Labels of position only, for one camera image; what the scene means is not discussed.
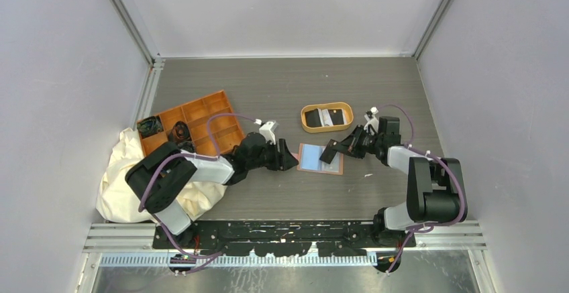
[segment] table surface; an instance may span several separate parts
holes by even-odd
[[[248,58],[169,59],[158,83],[153,113],[225,90],[236,113],[279,123],[276,136],[291,152],[300,143],[342,140],[364,124],[369,108],[394,103],[410,114],[415,148],[442,155],[425,91],[412,58]],[[301,126],[305,105],[346,102],[354,122],[345,131],[310,134]],[[403,139],[410,125],[398,109],[380,115],[401,118]],[[240,120],[245,133],[256,126]],[[405,200],[407,177],[374,156],[344,158],[344,174],[291,169],[251,171],[228,187],[202,219],[371,219],[378,209]]]

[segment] blue paper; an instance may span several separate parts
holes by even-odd
[[[321,146],[304,144],[302,149],[301,169],[320,170]]]

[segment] white wall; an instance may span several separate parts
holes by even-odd
[[[440,0],[126,0],[165,57],[411,55]]]
[[[422,75],[504,292],[567,292],[569,0],[455,0]]]
[[[109,0],[0,0],[0,285],[72,292],[148,65]]]

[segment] robotic arm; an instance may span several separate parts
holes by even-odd
[[[366,125],[358,125],[344,140],[330,140],[320,160],[330,163],[336,152],[355,158],[366,154],[375,155],[385,166],[402,171],[407,175],[407,199],[405,202],[378,211],[374,220],[380,231],[404,231],[408,227],[428,222],[447,223],[457,218],[460,199],[457,186],[464,194],[460,162],[453,158],[440,158],[456,177],[454,184],[450,175],[431,158],[411,151],[401,144],[399,118],[379,117],[376,108],[366,113]],[[468,207],[464,201],[466,219]]]
[[[233,185],[245,179],[249,170],[265,167],[269,170],[288,170],[298,165],[284,139],[275,138],[275,121],[261,122],[259,132],[247,134],[232,152],[218,158],[199,156],[180,150],[173,142],[166,142],[141,160],[126,174],[126,182],[136,196],[144,201],[144,208],[160,219],[171,233],[179,235],[192,220],[176,201],[188,182],[216,182]],[[152,177],[163,165],[154,181]]]

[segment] white cloth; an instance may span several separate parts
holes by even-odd
[[[152,219],[147,211],[138,212],[140,200],[125,181],[128,170],[143,158],[138,132],[123,130],[99,185],[96,207],[103,218],[116,223]],[[188,182],[176,199],[194,221],[223,198],[226,188],[214,182]]]

